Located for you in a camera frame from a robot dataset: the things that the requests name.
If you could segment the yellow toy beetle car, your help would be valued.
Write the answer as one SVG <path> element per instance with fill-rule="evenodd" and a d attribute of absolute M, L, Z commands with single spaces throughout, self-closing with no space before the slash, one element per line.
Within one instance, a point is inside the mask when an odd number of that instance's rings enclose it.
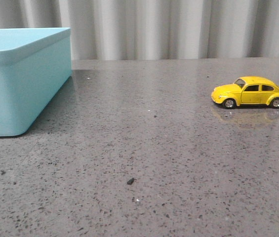
<path fill-rule="evenodd" d="M 266 105 L 279 108 L 279 86 L 264 77 L 245 76 L 236 79 L 232 84 L 214 88 L 211 99 L 225 109 L 242 105 Z"/>

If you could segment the small black debris piece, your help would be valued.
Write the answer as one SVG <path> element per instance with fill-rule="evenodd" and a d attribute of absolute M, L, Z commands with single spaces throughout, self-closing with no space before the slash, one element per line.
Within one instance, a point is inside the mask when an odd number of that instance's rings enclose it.
<path fill-rule="evenodd" d="M 127 184 L 128 184 L 128 185 L 131 185 L 131 184 L 134 182 L 134 180 L 135 180 L 134 178 L 129 179 L 129 180 L 127 181 Z"/>

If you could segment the light blue plastic box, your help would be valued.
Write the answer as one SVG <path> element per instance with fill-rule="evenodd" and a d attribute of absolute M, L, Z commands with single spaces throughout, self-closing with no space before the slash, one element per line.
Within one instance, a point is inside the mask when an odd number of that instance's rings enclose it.
<path fill-rule="evenodd" d="M 0 137 L 25 133 L 71 76 L 69 28 L 0 29 Z"/>

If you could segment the grey pleated curtain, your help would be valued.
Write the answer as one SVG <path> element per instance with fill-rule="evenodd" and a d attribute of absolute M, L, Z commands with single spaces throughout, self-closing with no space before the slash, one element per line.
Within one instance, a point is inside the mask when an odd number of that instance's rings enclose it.
<path fill-rule="evenodd" d="M 279 0 L 0 0 L 0 28 L 40 27 L 74 60 L 279 57 Z"/>

